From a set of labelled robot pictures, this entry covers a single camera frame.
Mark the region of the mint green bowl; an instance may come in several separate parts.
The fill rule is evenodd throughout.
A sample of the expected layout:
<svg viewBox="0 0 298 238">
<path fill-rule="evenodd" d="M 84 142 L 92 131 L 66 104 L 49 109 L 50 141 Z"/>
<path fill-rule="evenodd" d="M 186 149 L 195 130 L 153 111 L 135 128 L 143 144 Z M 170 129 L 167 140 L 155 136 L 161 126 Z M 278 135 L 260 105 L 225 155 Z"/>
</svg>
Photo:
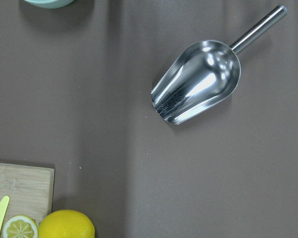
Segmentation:
<svg viewBox="0 0 298 238">
<path fill-rule="evenodd" d="M 56 9 L 67 6 L 74 0 L 25 0 L 25 2 L 46 9 Z"/>
</svg>

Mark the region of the bamboo cutting board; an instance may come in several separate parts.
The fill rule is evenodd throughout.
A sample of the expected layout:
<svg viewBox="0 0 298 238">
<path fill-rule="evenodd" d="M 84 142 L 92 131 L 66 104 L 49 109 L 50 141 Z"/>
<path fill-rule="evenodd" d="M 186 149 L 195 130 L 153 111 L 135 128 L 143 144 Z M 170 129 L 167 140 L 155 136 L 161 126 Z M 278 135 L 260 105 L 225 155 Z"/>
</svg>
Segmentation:
<svg viewBox="0 0 298 238">
<path fill-rule="evenodd" d="M 0 163 L 0 201 L 10 197 L 4 221 L 25 215 L 39 224 L 52 211 L 55 170 Z"/>
</svg>

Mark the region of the steel scoop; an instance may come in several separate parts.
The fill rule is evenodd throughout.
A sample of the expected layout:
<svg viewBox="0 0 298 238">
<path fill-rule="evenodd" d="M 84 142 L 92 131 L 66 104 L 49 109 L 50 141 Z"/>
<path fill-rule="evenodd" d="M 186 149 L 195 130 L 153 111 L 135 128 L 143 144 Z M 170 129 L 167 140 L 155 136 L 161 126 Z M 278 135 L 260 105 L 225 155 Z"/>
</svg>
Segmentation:
<svg viewBox="0 0 298 238">
<path fill-rule="evenodd" d="M 286 14 L 285 6 L 276 6 L 230 46 L 217 40 L 189 46 L 152 89 L 155 111 L 179 125 L 228 98 L 241 76 L 237 55 Z"/>
</svg>

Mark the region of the whole yellow lemon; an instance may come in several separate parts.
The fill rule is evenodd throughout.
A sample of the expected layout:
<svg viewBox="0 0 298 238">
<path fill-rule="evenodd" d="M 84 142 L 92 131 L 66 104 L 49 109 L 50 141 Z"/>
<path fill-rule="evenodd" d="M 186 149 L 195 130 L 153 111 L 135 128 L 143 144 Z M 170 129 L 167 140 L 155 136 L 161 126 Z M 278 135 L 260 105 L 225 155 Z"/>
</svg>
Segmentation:
<svg viewBox="0 0 298 238">
<path fill-rule="evenodd" d="M 45 217 L 39 225 L 40 238 L 94 238 L 91 219 L 75 210 L 59 210 Z"/>
</svg>

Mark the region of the lemon half slice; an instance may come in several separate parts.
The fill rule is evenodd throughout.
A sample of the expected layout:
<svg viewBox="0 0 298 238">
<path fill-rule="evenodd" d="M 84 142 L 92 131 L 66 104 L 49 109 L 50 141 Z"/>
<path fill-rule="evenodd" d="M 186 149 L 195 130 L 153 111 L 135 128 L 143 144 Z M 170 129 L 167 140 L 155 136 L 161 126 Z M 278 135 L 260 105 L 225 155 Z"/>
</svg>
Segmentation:
<svg viewBox="0 0 298 238">
<path fill-rule="evenodd" d="M 25 215 L 10 218 L 4 225 L 3 238 L 38 238 L 38 227 L 33 219 Z"/>
</svg>

